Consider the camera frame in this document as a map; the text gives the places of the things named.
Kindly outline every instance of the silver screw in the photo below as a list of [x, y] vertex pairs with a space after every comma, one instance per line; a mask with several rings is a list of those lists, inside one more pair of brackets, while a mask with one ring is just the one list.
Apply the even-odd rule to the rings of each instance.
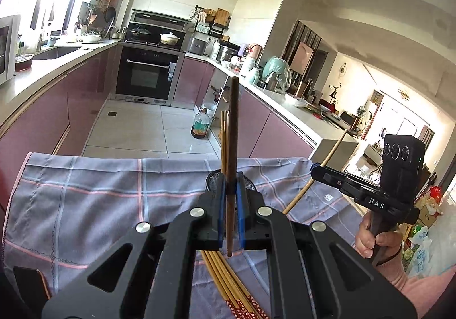
[[204, 215], [204, 210], [201, 207], [195, 207], [190, 210], [190, 216], [200, 217]]
[[136, 231], [138, 233], [146, 233], [150, 230], [150, 224], [149, 223], [146, 223], [146, 222], [142, 222], [142, 223], [139, 223], [137, 226], [136, 226]]
[[326, 230], [326, 224], [323, 221], [315, 221], [312, 224], [312, 229], [316, 232], [324, 232]]
[[258, 214], [261, 216], [269, 216], [272, 214], [272, 209], [268, 206], [263, 206], [258, 209]]

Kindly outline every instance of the oven handle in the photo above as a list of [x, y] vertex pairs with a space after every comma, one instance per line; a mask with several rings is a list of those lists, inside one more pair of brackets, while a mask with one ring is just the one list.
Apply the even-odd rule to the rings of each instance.
[[135, 62], [134, 60], [129, 60], [129, 59], [127, 59], [127, 62], [128, 62], [128, 63], [135, 63], [135, 64], [137, 64], [137, 65], [146, 65], [146, 66], [152, 66], [152, 67], [160, 67], [160, 68], [170, 69], [169, 66], [154, 65], [154, 64], [152, 64], [152, 63], [144, 63], [144, 62]]

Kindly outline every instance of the countertop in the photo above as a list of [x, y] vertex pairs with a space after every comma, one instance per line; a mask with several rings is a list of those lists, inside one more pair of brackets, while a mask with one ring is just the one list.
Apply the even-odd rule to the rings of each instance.
[[[33, 94], [51, 80], [60, 76], [72, 67], [95, 56], [96, 54], [115, 46], [118, 40], [102, 40], [95, 50], [76, 50], [53, 60], [34, 60], [31, 68], [16, 72], [16, 75], [0, 85], [0, 126], [6, 119]], [[58, 46], [94, 46], [95, 44], [56, 43]]]
[[[291, 106], [285, 102], [285, 96], [283, 94], [263, 90], [256, 85], [249, 84], [245, 78], [237, 75], [230, 69], [223, 67], [219, 62], [209, 57], [193, 53], [185, 53], [185, 56], [206, 61], [226, 73], [228, 76], [238, 76], [239, 83], [242, 86], [271, 106], [279, 115], [287, 119], [293, 126], [295, 126], [295, 128], [312, 139], [316, 145], [318, 145], [323, 139], [338, 140], [341, 137], [343, 133], [341, 128], [316, 118], [308, 110]], [[349, 135], [346, 135], [343, 141], [358, 143], [355, 138], [352, 138]]]

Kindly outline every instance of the plaid tablecloth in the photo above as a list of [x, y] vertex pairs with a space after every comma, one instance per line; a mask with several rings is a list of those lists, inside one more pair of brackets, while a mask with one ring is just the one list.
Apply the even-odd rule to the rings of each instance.
[[[278, 210], [310, 179], [305, 158], [240, 158], [238, 171]], [[29, 154], [13, 189], [3, 234], [5, 273], [39, 269], [54, 295], [141, 220], [160, 225], [193, 207], [218, 160], [98, 159]], [[361, 217], [334, 188], [314, 183], [288, 214], [308, 224], [325, 221], [354, 244]], [[236, 247], [230, 265], [268, 312], [266, 253]], [[199, 254], [193, 276], [191, 318], [229, 318]]]

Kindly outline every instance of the sink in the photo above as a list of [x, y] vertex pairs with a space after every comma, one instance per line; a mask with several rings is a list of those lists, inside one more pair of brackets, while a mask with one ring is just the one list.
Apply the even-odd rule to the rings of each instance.
[[57, 59], [78, 50], [80, 46], [56, 46], [39, 54], [35, 54], [33, 60]]

